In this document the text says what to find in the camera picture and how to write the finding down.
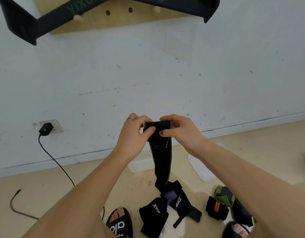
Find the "forearm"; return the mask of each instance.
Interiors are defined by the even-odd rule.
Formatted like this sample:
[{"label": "forearm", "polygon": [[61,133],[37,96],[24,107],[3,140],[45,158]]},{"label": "forearm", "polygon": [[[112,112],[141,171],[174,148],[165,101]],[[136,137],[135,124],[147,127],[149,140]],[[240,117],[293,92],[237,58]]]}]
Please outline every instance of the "forearm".
[{"label": "forearm", "polygon": [[305,237],[305,192],[206,141],[199,159],[275,237]]},{"label": "forearm", "polygon": [[128,162],[113,151],[91,174],[60,199],[23,238],[86,238]]}]

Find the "foot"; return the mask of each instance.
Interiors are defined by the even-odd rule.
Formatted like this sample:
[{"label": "foot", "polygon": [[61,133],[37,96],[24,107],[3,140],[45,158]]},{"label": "foot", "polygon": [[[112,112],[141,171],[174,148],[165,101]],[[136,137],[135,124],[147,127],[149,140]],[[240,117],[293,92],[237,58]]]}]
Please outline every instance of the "foot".
[{"label": "foot", "polygon": [[246,232],[246,230],[244,230],[244,228],[242,226],[240,226],[240,224],[235,224],[232,228],[242,238],[247,238],[248,233]]},{"label": "foot", "polygon": [[119,206],[117,210],[115,210],[114,214],[112,215],[110,222],[117,220],[119,217],[125,215],[123,207]]}]

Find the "hand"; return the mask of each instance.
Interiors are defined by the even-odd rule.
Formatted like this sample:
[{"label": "hand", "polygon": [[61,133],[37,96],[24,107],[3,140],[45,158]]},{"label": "hand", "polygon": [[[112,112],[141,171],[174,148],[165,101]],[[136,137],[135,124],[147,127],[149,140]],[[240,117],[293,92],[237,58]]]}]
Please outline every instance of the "hand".
[{"label": "hand", "polygon": [[160,121],[169,120],[171,129],[160,131],[162,137],[174,137],[192,156],[199,157],[199,148],[208,140],[204,137],[190,118],[179,115],[168,115],[160,118]]},{"label": "hand", "polygon": [[155,127],[148,128],[142,134],[139,133],[140,128],[144,126],[145,122],[152,122],[147,116],[139,117],[137,114],[132,113],[126,119],[122,130],[119,134],[115,152],[125,156],[128,161],[132,161],[143,149],[148,138],[155,132]]}]

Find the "wall socket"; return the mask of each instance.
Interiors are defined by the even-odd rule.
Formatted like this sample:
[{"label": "wall socket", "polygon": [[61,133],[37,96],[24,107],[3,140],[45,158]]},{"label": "wall socket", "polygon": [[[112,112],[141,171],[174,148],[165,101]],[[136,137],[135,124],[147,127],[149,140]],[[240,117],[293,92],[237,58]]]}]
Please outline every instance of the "wall socket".
[{"label": "wall socket", "polygon": [[47,121],[40,121],[39,125],[42,127],[45,123],[52,124],[53,130],[50,132],[51,134],[63,132],[63,128],[60,126],[60,124],[58,123],[57,120],[52,119],[52,120],[47,120]]}]

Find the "person's right hand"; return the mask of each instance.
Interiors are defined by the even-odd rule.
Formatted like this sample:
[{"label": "person's right hand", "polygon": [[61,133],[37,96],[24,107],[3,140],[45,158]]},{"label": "person's right hand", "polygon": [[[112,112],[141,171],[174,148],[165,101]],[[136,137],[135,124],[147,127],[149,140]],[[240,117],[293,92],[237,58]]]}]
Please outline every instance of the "person's right hand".
[{"label": "person's right hand", "polygon": [[199,156],[199,149],[207,141],[190,118],[179,115],[167,115],[160,118],[160,121],[171,121],[171,129],[160,131],[162,137],[174,137],[185,150],[194,157]]}]

